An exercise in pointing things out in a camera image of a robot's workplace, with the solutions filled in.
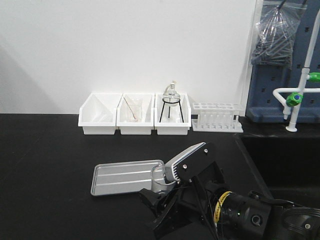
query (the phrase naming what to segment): white wall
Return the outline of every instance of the white wall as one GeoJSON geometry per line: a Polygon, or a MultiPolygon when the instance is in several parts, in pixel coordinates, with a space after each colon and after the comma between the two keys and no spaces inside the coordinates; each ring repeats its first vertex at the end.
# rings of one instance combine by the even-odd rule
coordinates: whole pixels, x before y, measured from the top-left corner
{"type": "Polygon", "coordinates": [[[172,80],[191,101],[245,102],[255,4],[1,0],[0,113],[74,114],[91,92],[162,92],[172,80]]]}

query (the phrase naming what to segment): green valve handle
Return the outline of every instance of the green valve handle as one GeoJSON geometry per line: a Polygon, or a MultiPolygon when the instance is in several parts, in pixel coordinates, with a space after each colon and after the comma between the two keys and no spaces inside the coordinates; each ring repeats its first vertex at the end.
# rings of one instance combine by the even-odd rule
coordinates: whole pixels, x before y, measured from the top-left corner
{"type": "Polygon", "coordinates": [[[309,81],[313,83],[320,83],[320,72],[310,72],[309,81]]]}
{"type": "Polygon", "coordinates": [[[288,105],[288,107],[294,107],[300,104],[303,98],[304,96],[302,96],[301,94],[293,92],[286,98],[285,103],[288,105]]]}

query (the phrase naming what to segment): plastic bag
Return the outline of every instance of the plastic bag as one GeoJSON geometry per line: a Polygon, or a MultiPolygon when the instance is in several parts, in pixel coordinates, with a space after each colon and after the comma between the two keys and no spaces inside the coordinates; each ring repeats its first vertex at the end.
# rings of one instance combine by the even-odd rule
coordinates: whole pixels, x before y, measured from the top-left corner
{"type": "Polygon", "coordinates": [[[259,37],[251,56],[253,65],[291,69],[296,32],[307,9],[305,3],[264,1],[260,22],[256,23],[259,37]]]}

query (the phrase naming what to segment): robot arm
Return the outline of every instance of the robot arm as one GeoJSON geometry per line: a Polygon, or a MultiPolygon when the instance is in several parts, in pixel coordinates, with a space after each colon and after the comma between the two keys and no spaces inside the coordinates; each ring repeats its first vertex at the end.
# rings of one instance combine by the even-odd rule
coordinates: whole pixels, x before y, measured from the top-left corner
{"type": "Polygon", "coordinates": [[[148,224],[156,239],[200,221],[214,240],[320,240],[320,210],[257,192],[242,196],[229,191],[215,162],[212,143],[193,145],[165,165],[176,187],[168,194],[142,189],[141,201],[156,219],[148,224]]]}

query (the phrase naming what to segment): blue pegboard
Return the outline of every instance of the blue pegboard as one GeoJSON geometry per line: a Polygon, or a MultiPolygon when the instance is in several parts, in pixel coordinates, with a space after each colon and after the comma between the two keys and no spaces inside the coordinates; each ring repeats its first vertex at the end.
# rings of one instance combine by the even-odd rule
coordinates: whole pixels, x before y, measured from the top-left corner
{"type": "MultiPolygon", "coordinates": [[[[302,0],[289,0],[301,3],[302,0]]],[[[294,48],[292,70],[271,65],[254,65],[251,76],[246,116],[256,123],[283,123],[283,106],[273,96],[277,88],[297,88],[301,69],[305,63],[309,41],[320,0],[309,0],[298,27],[294,48]]],[[[318,36],[310,72],[320,72],[320,36],[318,36]]],[[[306,88],[320,88],[320,83],[308,82],[306,88]]],[[[320,93],[306,93],[303,97],[298,123],[320,123],[320,93]]]]}

